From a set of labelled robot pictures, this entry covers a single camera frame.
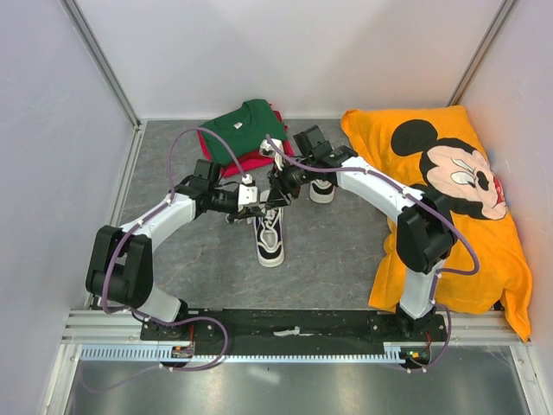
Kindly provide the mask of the white shoelace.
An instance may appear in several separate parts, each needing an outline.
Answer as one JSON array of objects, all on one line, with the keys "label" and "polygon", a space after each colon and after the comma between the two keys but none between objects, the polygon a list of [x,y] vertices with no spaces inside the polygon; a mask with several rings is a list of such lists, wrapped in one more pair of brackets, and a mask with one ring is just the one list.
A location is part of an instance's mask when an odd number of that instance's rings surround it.
[{"label": "white shoelace", "polygon": [[225,217],[225,220],[228,224],[236,224],[236,223],[239,223],[243,220],[247,221],[248,223],[250,223],[252,220],[254,219],[264,219],[268,216],[268,212],[269,210],[267,210],[265,208],[265,202],[267,200],[267,197],[269,195],[269,190],[263,190],[261,192],[259,192],[259,205],[258,207],[260,208],[264,208],[266,210],[266,216],[263,217],[263,218],[250,218],[250,219],[242,219],[241,218],[241,211],[238,211],[237,213],[230,213],[230,214],[226,214],[226,217]]}]

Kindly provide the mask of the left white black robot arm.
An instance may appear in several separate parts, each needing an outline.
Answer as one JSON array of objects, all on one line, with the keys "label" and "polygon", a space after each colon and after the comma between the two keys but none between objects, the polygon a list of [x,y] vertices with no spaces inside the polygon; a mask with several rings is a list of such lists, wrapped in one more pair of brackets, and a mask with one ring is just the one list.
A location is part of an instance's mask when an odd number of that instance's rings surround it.
[{"label": "left white black robot arm", "polygon": [[188,305],[156,286],[155,250],[179,228],[213,211],[229,220],[259,216],[261,194],[253,178],[242,178],[234,190],[220,183],[221,166],[199,160],[194,173],[171,188],[148,212],[121,227],[103,226],[94,240],[86,290],[101,300],[104,312],[124,308],[160,322],[169,339],[189,331]]}]

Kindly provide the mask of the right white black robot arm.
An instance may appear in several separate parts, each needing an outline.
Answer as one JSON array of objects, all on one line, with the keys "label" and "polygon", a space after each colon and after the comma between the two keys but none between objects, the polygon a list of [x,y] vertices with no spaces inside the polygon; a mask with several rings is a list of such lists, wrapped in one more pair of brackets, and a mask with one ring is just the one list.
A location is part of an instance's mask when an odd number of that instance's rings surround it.
[{"label": "right white black robot arm", "polygon": [[444,199],[390,178],[347,146],[333,148],[316,125],[296,134],[295,141],[298,159],[287,156],[273,137],[260,145],[260,154],[273,160],[268,208],[289,204],[301,186],[321,180],[357,195],[391,220],[396,252],[406,268],[395,326],[405,340],[417,339],[435,312],[440,269],[457,240]]}]

